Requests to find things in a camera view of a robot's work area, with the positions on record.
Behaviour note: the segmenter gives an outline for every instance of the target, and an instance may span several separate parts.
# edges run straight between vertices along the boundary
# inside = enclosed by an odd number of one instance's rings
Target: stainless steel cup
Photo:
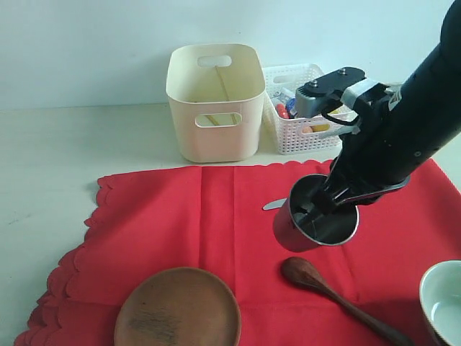
[[[355,205],[342,205],[334,213],[300,226],[298,207],[309,201],[326,175],[310,174],[299,179],[290,196],[274,217],[274,235],[291,252],[303,252],[321,245],[336,246],[348,242],[359,225],[359,210]]]

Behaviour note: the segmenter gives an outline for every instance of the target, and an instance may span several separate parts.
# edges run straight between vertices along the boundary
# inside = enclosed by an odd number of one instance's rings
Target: white table
[[[0,112],[0,345],[26,329],[58,260],[78,246],[96,208],[97,178],[190,164],[179,154],[168,105]],[[461,187],[461,136],[436,160]],[[238,164],[324,161],[339,150],[282,156],[263,130]]]

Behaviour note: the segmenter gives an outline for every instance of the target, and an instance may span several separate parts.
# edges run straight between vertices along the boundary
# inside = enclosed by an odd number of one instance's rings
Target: wooden plate
[[[228,286],[210,272],[180,267],[139,285],[123,304],[115,346],[236,346],[241,316]]]

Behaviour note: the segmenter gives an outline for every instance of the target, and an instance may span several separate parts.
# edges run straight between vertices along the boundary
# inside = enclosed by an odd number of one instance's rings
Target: red cloth
[[[329,163],[185,167],[104,177],[85,242],[48,278],[48,292],[15,345],[112,345],[120,306],[146,278],[177,266],[222,278],[242,314],[240,346],[387,345],[335,303],[288,285],[293,255],[272,233],[276,210],[300,177]],[[428,161],[403,190],[360,208],[359,230],[340,247],[301,256],[340,294],[431,345],[419,281],[433,264],[461,257],[461,197]]]

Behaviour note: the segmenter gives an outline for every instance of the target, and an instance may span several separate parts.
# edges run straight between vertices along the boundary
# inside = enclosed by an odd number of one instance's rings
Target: white plastic basket
[[[276,96],[282,88],[295,91],[308,81],[316,79],[324,73],[313,64],[300,64],[291,66],[276,66],[263,68],[266,82],[266,95],[264,98],[263,124],[271,133],[277,150],[280,154],[298,154],[303,151],[321,151],[335,148],[341,145],[338,136],[330,136],[320,139],[319,134],[335,131],[338,124],[328,121],[321,115],[311,119],[283,119],[275,110],[270,98]],[[332,116],[341,120],[351,120],[354,113],[343,106],[338,109],[339,113]],[[329,129],[323,132],[303,133],[306,126],[329,125]]]
[[[226,59],[227,65],[218,64]],[[240,161],[256,153],[264,76],[253,48],[222,44],[175,50],[166,93],[179,150],[186,159]],[[202,123],[204,119],[210,124]]]

